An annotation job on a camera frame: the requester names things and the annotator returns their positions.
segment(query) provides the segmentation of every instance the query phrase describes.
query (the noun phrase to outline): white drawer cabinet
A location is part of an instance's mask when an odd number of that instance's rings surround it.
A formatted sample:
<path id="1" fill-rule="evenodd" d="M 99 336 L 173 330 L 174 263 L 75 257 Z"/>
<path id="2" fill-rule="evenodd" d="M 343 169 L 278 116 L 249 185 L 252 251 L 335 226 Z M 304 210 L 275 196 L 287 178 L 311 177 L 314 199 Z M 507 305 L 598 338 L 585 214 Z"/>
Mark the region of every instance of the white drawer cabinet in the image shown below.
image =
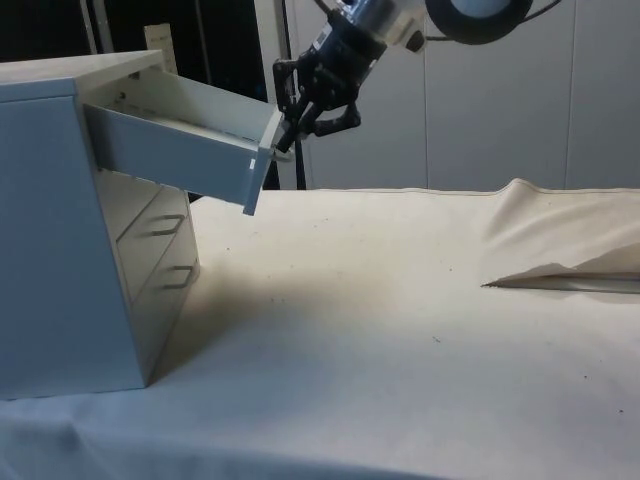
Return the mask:
<path id="1" fill-rule="evenodd" d="M 144 387 L 197 278 L 185 190 L 256 207 L 280 113 L 161 65 L 0 64 L 0 399 Z"/>

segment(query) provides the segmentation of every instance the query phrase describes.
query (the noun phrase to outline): wrinkled cloth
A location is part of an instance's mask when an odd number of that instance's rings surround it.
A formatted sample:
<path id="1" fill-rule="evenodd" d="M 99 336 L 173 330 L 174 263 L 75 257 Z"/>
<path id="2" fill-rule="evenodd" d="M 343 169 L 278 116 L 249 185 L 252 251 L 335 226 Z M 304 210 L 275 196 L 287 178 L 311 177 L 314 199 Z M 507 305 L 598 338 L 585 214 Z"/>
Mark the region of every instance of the wrinkled cloth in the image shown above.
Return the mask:
<path id="1" fill-rule="evenodd" d="M 514 180 L 495 200 L 483 227 L 482 284 L 640 274 L 639 190 L 552 191 Z"/>
<path id="2" fill-rule="evenodd" d="M 0 479 L 638 478 L 640 300 L 481 287 L 500 202 L 199 200 L 154 383 L 0 402 Z"/>

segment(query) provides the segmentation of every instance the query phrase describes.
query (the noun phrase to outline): cabinet top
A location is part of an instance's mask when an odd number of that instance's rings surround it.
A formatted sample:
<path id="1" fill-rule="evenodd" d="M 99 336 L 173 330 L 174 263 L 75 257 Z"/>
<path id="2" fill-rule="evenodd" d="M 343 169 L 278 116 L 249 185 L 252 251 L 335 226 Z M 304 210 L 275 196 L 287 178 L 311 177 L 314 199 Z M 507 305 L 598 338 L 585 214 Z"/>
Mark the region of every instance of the cabinet top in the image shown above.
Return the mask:
<path id="1" fill-rule="evenodd" d="M 0 103 L 79 95 L 162 62 L 141 51 L 0 63 Z"/>

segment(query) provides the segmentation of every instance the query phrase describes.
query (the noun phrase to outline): metal rod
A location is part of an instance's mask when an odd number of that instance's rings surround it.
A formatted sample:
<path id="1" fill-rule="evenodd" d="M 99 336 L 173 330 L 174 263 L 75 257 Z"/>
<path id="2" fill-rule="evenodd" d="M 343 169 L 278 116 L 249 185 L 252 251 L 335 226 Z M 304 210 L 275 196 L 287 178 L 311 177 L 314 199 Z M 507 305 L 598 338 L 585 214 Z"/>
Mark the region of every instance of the metal rod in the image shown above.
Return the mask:
<path id="1" fill-rule="evenodd" d="M 96 37 L 93 33 L 93 25 L 91 24 L 91 15 L 89 14 L 89 6 L 87 0 L 80 0 L 80 10 L 82 10 L 82 19 L 84 20 L 84 28 L 87 31 L 87 40 L 89 41 L 89 50 L 91 54 L 98 53 L 98 47 L 96 46 Z"/>
<path id="2" fill-rule="evenodd" d="M 204 34 L 204 23 L 202 22 L 202 10 L 200 8 L 200 0 L 195 0 L 196 17 L 198 19 L 198 30 L 200 31 L 200 45 L 202 46 L 202 55 L 204 55 L 204 69 L 207 75 L 207 83 L 211 85 L 211 66 L 209 65 L 209 52 L 207 50 L 207 37 Z"/>
<path id="3" fill-rule="evenodd" d="M 96 15 L 96 21 L 98 22 L 98 33 L 100 34 L 100 42 L 102 42 L 102 50 L 104 53 L 113 53 L 111 29 L 109 27 L 109 18 L 107 17 L 104 0 L 93 0 L 93 11 Z"/>

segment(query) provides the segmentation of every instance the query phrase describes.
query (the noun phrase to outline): drawer handle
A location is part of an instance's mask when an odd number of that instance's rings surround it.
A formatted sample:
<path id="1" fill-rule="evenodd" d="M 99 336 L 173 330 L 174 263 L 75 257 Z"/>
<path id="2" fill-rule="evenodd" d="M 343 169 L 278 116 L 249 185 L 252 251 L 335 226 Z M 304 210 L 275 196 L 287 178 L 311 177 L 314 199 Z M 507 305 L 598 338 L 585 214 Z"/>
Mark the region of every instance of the drawer handle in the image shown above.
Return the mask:
<path id="1" fill-rule="evenodd" d="M 170 228 L 168 230 L 155 230 L 151 232 L 151 235 L 154 237 L 162 237 L 165 235 L 175 235 L 176 233 L 178 233 L 178 230 L 180 230 L 180 227 L 182 226 L 182 222 L 184 222 L 187 219 L 185 215 L 164 215 L 161 218 L 163 220 L 177 220 L 178 222 L 176 223 L 175 227 Z"/>
<path id="2" fill-rule="evenodd" d="M 165 290 L 182 290 L 183 288 L 187 288 L 191 283 L 191 280 L 193 280 L 194 274 L 196 273 L 195 267 L 173 267 L 171 268 L 171 270 L 173 270 L 174 272 L 189 272 L 189 273 L 187 275 L 187 278 L 185 278 L 184 282 L 177 283 L 174 285 L 165 285 L 164 287 L 162 287 Z"/>

